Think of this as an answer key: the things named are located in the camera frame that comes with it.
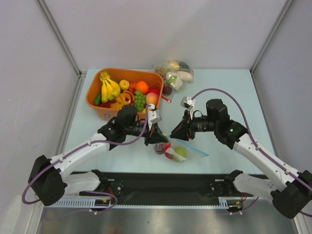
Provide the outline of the clear zip top bag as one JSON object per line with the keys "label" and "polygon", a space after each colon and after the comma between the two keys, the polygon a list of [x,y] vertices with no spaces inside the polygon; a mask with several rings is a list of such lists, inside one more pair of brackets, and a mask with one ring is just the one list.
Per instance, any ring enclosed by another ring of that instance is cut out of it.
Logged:
{"label": "clear zip top bag", "polygon": [[154,151],[156,154],[178,163],[209,156],[208,153],[180,139],[171,139],[167,143],[157,143],[154,145]]}

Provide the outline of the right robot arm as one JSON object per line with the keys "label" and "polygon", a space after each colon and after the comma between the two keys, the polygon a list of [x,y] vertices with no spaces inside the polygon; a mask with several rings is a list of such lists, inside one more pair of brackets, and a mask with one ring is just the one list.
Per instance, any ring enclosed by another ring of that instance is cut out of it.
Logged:
{"label": "right robot arm", "polygon": [[200,117],[195,117],[194,105],[190,97],[183,98],[181,106],[186,111],[170,137],[188,141],[194,139],[197,132],[213,132],[220,143],[244,156],[267,177],[260,179],[235,170],[225,183],[229,195],[252,194],[272,203],[289,219],[301,213],[312,200],[312,174],[308,170],[298,171],[261,147],[246,126],[230,119],[221,99],[207,101],[207,113]]}

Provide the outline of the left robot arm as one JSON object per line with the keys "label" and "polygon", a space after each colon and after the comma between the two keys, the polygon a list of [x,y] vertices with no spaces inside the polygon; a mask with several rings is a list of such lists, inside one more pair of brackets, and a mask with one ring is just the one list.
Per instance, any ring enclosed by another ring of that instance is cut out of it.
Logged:
{"label": "left robot arm", "polygon": [[107,191],[104,175],[98,170],[75,174],[76,168],[94,157],[113,150],[116,146],[131,145],[144,138],[146,146],[167,143],[160,130],[159,109],[146,107],[144,118],[138,118],[137,108],[125,105],[97,132],[76,148],[51,158],[39,156],[32,167],[27,189],[32,189],[45,206],[58,202],[65,195],[86,192],[102,195]]}

